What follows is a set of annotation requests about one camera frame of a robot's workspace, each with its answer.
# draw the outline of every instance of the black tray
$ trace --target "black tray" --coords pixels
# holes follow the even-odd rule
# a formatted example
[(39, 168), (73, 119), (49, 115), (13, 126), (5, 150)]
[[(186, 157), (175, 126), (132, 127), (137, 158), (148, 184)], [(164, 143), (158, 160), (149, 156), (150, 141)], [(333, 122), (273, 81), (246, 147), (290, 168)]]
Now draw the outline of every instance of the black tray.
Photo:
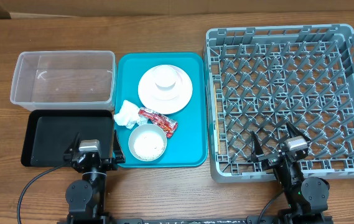
[(76, 133), (80, 133), (80, 140), (99, 140), (101, 155), (109, 156), (113, 125), (112, 114), (107, 110), (35, 110), (27, 122), (22, 165), (62, 165), (63, 153)]

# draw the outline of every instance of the white plate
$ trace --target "white plate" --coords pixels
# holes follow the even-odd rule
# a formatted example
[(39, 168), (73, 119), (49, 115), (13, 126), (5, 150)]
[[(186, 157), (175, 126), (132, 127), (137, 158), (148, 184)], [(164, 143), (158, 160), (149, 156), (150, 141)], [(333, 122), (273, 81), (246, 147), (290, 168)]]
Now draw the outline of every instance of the white plate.
[(184, 72), (181, 68), (170, 65), (174, 68), (179, 77), (182, 80), (182, 83), (179, 87), (179, 94), (170, 100), (160, 100), (156, 97), (153, 97), (153, 85), (154, 80), (152, 79), (151, 72), (148, 73), (149, 69), (141, 78), (138, 85), (138, 96), (142, 104), (149, 109), (152, 109), (161, 114), (172, 114), (180, 111), (184, 108), (190, 101), (193, 92), (192, 81), (190, 80), (188, 74)]

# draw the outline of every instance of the tray rim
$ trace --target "tray rim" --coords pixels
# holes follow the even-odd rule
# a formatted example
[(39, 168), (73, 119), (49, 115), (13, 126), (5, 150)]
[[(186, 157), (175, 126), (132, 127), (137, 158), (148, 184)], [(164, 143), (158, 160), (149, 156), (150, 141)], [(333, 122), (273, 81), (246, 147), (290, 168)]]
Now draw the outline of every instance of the tray rim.
[[(203, 62), (203, 58), (201, 58), (201, 56), (199, 56), (199, 54), (195, 53), (195, 52), (133, 52), (133, 53), (129, 53), (124, 55), (119, 63), (118, 63), (118, 78), (119, 76), (122, 74), (123, 72), (123, 66), (122, 64), (125, 63), (127, 60), (129, 60), (131, 57), (135, 56), (135, 55), (158, 55), (158, 54), (172, 54), (172, 55), (189, 55), (190, 57), (192, 57), (193, 59), (195, 59), (198, 63), (199, 63), (199, 70), (200, 70), (200, 75), (202, 76), (202, 85), (203, 88), (206, 88), (206, 84), (205, 84), (205, 71), (204, 71), (204, 62)], [(121, 84), (121, 82), (118, 80), (116, 85), (116, 89), (115, 89), (115, 93), (116, 93), (116, 99), (114, 101), (114, 113), (116, 114), (119, 110), (119, 108), (117, 109), (117, 104), (118, 104), (118, 91), (119, 91), (119, 85)], [(205, 100), (205, 104), (203, 105), (203, 110), (206, 112), (206, 117), (203, 118), (204, 122), (205, 122), (205, 128), (204, 128), (204, 134), (205, 134), (205, 150), (203, 153), (202, 158), (196, 162), (194, 165), (190, 165), (190, 164), (183, 164), (183, 165), (175, 165), (175, 164), (171, 164), (171, 165), (159, 165), (159, 166), (153, 166), (153, 165), (141, 165), (139, 164), (137, 165), (127, 165), (127, 164), (119, 164), (120, 167), (123, 168), (174, 168), (174, 167), (198, 167), (200, 165), (202, 165), (208, 157), (208, 124), (207, 124), (207, 97), (206, 97), (206, 93), (205, 90), (203, 90), (201, 92), (202, 94), (202, 98), (203, 100)], [(119, 127), (117, 124), (114, 125), (114, 130), (118, 130), (117, 127)], [(129, 149), (122, 149), (123, 152), (129, 151)]]
[(23, 142), (23, 147), (22, 147), (22, 154), (21, 154), (21, 164), (25, 167), (41, 167), (41, 166), (33, 166), (31, 164), (31, 157), (33, 153), (33, 145), (34, 145), (34, 139), (35, 139), (35, 133), (37, 130), (37, 123), (40, 118), (43, 116), (40, 116), (40, 114), (48, 114), (51, 116), (56, 115), (56, 116), (62, 116), (59, 115), (58, 113), (63, 113), (63, 114), (72, 114), (72, 116), (87, 116), (83, 114), (97, 114), (97, 115), (91, 115), (91, 116), (99, 116), (103, 115), (101, 117), (109, 117), (113, 121), (113, 115), (110, 111), (108, 110), (34, 110), (30, 113), (29, 119), (27, 120), (27, 127), (26, 127), (26, 134), (25, 134), (25, 139)]

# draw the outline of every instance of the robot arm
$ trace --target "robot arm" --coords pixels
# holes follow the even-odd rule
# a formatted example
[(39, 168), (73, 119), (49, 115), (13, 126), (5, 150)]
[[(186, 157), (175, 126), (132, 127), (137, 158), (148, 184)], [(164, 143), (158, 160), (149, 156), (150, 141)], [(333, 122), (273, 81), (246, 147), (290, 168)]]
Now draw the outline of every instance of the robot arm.
[(114, 134), (112, 158), (101, 156), (98, 140), (80, 141), (77, 134), (71, 146), (65, 151), (63, 159), (70, 161), (71, 166), (83, 174), (66, 190), (66, 201), (69, 204), (67, 222), (64, 224), (114, 223), (114, 219), (105, 212), (106, 172), (117, 170), (117, 164), (126, 160)]
[(263, 170), (273, 170), (290, 206), (288, 209), (280, 210), (273, 223), (333, 223), (331, 218), (325, 218), (322, 213), (328, 209), (330, 188), (328, 182), (318, 177), (305, 179), (297, 162), (307, 157), (311, 140), (291, 123), (287, 123), (286, 126), (290, 138), (283, 143), (281, 150), (266, 156), (257, 135), (251, 133), (253, 140), (251, 160), (259, 162)]

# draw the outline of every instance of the crumpled napkin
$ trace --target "crumpled napkin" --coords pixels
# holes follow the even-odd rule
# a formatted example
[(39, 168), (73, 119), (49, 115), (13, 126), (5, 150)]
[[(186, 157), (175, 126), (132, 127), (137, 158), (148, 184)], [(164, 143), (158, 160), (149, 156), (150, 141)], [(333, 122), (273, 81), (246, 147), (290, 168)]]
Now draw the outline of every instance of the crumpled napkin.
[(138, 126), (147, 124), (147, 118), (138, 114), (139, 108), (128, 100), (123, 101), (118, 114), (113, 116), (114, 121), (119, 126), (125, 126), (128, 129), (132, 129), (137, 123)]

